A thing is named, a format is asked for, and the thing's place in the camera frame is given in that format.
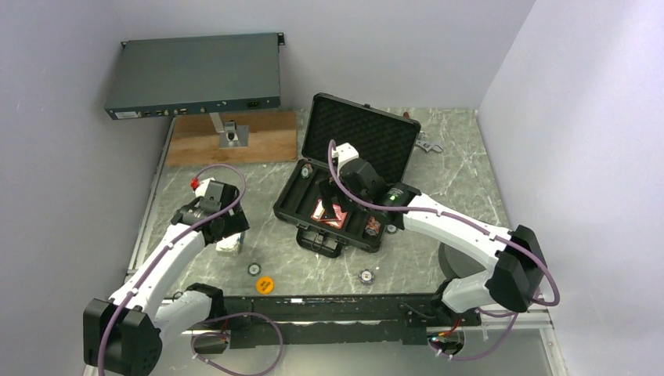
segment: metal clamp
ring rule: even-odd
[[[237,125],[235,121],[223,121],[219,112],[211,112],[210,119],[219,136],[219,147],[249,146],[249,125]]]

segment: wooden plank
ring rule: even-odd
[[[295,161],[297,123],[293,111],[224,113],[223,121],[249,126],[246,147],[219,148],[219,133],[209,115],[180,116],[173,129],[166,165]]]

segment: case lid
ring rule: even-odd
[[[325,93],[313,97],[302,155],[327,165],[331,139],[351,143],[386,183],[401,180],[415,147],[420,123]]]

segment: gray marble tabletop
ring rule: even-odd
[[[410,113],[422,124],[424,137],[441,143],[443,153],[416,148],[403,181],[440,203],[484,222],[506,226],[507,217],[486,155],[482,136],[470,109],[383,109],[393,114]],[[296,109],[298,145],[301,146],[309,109]],[[203,250],[184,270],[171,293],[195,282],[214,285],[225,295],[258,295],[257,277],[247,273],[252,262],[262,266],[262,276],[275,281],[273,295],[337,295],[433,292],[444,281],[438,267],[438,242],[420,234],[399,231],[385,234],[377,253],[346,247],[340,257],[326,258],[300,248],[293,225],[276,219],[272,205],[293,172],[295,162],[243,164],[247,177],[242,207],[250,223],[241,253],[218,255],[213,246]],[[166,168],[157,186],[156,207],[145,257],[157,246],[177,208],[193,199],[189,181],[200,167]],[[232,173],[214,170],[202,176],[240,185]],[[363,269],[375,273],[375,281],[359,282]]]

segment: wall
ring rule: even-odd
[[[538,0],[479,121],[562,290],[571,374],[661,374],[664,4]]]
[[[166,124],[111,121],[105,1],[0,2],[2,374],[80,374],[82,315],[126,271]]]
[[[479,106],[534,0],[114,0],[132,39],[283,31],[283,103]]]

